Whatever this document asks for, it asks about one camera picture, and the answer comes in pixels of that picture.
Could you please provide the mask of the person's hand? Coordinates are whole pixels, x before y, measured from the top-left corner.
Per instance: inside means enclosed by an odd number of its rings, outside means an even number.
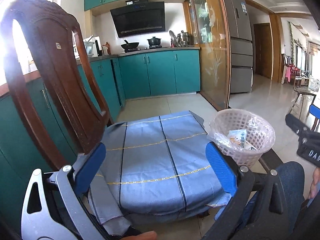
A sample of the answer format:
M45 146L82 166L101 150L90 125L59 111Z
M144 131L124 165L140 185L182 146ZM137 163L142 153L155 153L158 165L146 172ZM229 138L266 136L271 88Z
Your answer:
M317 196L317 193L319 192L319 189L318 189L319 180L320 180L320 168L317 167L314 170L312 175L312 183L310 186L308 199L313 199Z

